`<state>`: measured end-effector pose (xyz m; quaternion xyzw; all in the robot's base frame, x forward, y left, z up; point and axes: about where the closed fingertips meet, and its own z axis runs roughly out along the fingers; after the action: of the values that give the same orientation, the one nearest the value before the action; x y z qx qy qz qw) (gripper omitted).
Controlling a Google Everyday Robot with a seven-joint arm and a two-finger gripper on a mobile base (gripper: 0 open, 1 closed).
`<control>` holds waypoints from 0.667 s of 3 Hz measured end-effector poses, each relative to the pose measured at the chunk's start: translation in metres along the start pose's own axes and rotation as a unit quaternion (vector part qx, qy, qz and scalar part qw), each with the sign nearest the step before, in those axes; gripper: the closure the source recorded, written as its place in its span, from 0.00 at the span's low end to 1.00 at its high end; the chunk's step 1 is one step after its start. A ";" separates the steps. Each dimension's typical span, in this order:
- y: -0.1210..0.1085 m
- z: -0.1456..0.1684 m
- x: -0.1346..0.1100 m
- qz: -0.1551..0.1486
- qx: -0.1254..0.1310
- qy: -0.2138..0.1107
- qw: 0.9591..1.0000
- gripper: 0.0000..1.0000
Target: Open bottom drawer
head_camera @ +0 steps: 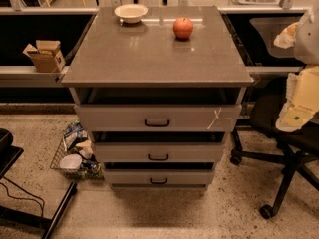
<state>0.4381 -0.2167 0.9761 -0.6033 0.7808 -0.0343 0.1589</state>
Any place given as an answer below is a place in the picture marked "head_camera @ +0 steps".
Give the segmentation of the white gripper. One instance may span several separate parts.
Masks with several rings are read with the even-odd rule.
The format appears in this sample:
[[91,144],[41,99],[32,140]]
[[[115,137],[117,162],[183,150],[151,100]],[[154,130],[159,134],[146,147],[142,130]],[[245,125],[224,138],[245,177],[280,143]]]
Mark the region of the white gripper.
[[287,103],[279,113],[275,126],[294,132],[306,125],[319,111],[319,66],[310,65],[298,75],[289,74]]

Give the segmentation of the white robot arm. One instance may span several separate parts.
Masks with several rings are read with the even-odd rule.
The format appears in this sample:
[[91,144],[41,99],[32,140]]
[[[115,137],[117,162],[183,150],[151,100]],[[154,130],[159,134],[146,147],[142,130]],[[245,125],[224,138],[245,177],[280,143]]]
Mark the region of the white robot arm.
[[319,1],[277,35],[274,45],[293,48],[294,57],[306,65],[298,75],[288,74],[286,103],[275,124],[281,131],[293,132],[319,112]]

